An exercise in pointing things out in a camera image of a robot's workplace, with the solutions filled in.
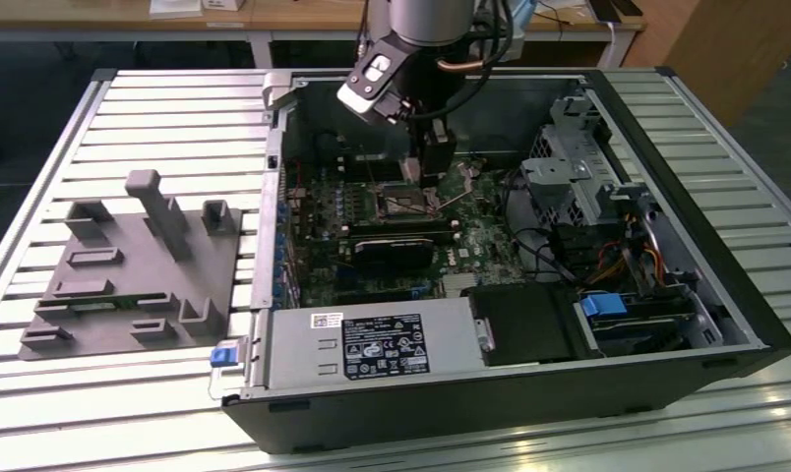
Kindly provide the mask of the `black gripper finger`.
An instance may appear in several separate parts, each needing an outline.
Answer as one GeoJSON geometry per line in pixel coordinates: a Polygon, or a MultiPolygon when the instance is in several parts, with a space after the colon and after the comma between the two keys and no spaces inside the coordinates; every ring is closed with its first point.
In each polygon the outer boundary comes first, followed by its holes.
{"type": "Polygon", "coordinates": [[[456,147],[456,139],[450,129],[440,135],[426,132],[423,136],[423,187],[434,187],[447,172],[456,147]]]}

